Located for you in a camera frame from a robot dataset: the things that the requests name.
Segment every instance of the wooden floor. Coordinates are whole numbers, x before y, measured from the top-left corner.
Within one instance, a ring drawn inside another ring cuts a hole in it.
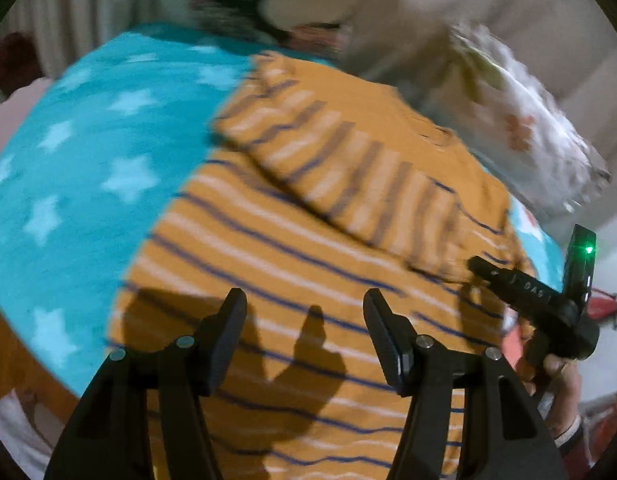
[[[77,404],[77,398],[35,360],[0,314],[0,397],[13,388],[37,393],[40,402],[64,423]]]

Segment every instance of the orange striped garment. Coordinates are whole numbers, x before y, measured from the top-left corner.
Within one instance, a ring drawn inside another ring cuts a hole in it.
[[[383,480],[409,400],[385,383],[362,296],[381,288],[448,348],[498,345],[503,305],[465,263],[525,261],[509,196],[393,89],[277,54],[254,64],[215,123],[230,147],[142,246],[110,336],[162,348],[241,287],[246,327],[226,381],[203,400],[226,480]],[[457,468],[462,409],[458,390],[444,474]]]

